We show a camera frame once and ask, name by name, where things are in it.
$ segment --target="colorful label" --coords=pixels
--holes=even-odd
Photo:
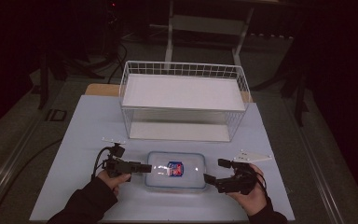
[[[168,162],[169,176],[182,176],[184,172],[184,166],[180,161]]]

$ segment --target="small black object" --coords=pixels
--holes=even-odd
[[[204,174],[205,183],[214,185],[219,193],[240,192],[247,195],[260,183],[258,173],[249,163],[219,159],[218,165],[234,169],[234,176],[229,178],[216,179],[215,176]]]
[[[113,147],[105,147],[101,150],[98,155],[97,161],[94,166],[94,174],[92,176],[95,177],[95,172],[97,169],[98,160],[105,150],[109,150],[109,155],[107,156],[107,160],[104,160],[102,163],[102,168],[107,171],[110,177],[116,177],[122,174],[132,174],[132,173],[151,173],[152,166],[147,164],[141,164],[138,161],[124,161],[121,157],[124,154],[124,147],[120,146],[120,143],[115,143]]]

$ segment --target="white wire basket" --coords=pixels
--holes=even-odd
[[[229,142],[252,97],[240,66],[128,61],[119,101],[129,138]]]

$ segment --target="white shelf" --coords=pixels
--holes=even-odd
[[[129,74],[123,107],[244,112],[237,80]]]
[[[135,110],[130,138],[229,142],[224,112]]]

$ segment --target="black sleeve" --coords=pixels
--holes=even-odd
[[[251,224],[286,224],[287,218],[274,211],[271,199],[267,197],[267,205],[257,214],[249,216],[249,222]]]
[[[97,223],[104,213],[117,203],[114,192],[98,177],[72,194],[65,208],[48,224]]]

